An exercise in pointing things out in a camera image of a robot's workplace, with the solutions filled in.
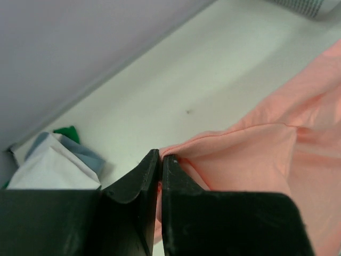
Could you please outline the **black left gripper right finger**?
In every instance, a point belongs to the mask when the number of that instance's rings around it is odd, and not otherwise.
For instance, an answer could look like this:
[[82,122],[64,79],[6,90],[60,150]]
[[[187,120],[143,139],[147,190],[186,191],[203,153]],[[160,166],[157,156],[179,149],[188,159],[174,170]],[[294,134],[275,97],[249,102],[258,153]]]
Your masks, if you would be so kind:
[[286,195],[201,188],[176,156],[163,160],[166,255],[313,255],[300,212]]

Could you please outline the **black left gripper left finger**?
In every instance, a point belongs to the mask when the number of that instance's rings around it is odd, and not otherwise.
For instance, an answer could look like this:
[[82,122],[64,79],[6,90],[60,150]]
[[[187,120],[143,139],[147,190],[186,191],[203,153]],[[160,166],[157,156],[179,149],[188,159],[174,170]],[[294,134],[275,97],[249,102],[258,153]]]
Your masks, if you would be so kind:
[[152,255],[159,151],[103,190],[1,191],[1,255]]

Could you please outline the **grey-blue t shirt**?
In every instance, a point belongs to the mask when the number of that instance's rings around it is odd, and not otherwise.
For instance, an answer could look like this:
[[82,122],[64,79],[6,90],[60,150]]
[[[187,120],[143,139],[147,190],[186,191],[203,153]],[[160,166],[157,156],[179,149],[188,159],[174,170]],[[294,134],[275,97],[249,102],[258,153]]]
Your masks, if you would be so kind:
[[81,144],[69,139],[65,135],[57,133],[42,132],[40,133],[29,150],[26,152],[25,161],[32,156],[41,144],[47,143],[48,138],[54,137],[60,144],[62,144],[71,153],[77,156],[83,163],[85,163],[97,175],[100,175],[105,166],[105,160],[94,151],[82,146]]

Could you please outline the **white t shirt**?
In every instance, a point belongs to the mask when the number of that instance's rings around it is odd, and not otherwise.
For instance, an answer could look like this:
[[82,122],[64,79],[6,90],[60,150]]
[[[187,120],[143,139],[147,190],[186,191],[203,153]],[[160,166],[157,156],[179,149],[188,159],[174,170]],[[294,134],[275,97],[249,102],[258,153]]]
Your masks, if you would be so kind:
[[54,137],[20,165],[7,189],[101,188],[98,175]]

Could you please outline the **green t shirt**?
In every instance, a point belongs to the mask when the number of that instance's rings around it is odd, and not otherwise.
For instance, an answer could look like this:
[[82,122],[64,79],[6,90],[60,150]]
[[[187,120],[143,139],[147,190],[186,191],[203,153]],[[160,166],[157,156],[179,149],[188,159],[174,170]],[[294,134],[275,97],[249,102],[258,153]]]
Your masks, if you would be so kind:
[[[60,134],[59,137],[64,136],[70,139],[71,141],[80,144],[79,135],[77,133],[76,128],[73,125],[69,127],[62,127],[59,129],[55,129],[53,130],[53,133]],[[26,156],[28,157],[29,153],[31,153],[35,147],[37,147],[42,141],[44,141],[47,136],[48,136],[48,132],[42,132],[41,134],[39,134],[36,140],[34,141],[33,145],[31,146],[31,148],[26,153]]]

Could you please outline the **pink t shirt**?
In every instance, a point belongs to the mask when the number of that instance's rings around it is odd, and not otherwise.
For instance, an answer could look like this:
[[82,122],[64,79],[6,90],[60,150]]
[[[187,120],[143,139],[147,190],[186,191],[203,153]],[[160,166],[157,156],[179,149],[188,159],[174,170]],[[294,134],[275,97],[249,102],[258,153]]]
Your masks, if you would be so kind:
[[238,123],[162,148],[201,187],[270,191],[298,206],[316,255],[340,252],[340,43]]

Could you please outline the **white laundry basket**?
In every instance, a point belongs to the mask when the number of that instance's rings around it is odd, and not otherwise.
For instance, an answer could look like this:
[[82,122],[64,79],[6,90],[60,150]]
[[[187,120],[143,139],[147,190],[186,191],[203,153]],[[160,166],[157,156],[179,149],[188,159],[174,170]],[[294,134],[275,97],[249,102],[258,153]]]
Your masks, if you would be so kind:
[[315,19],[330,13],[340,0],[273,0],[272,2]]

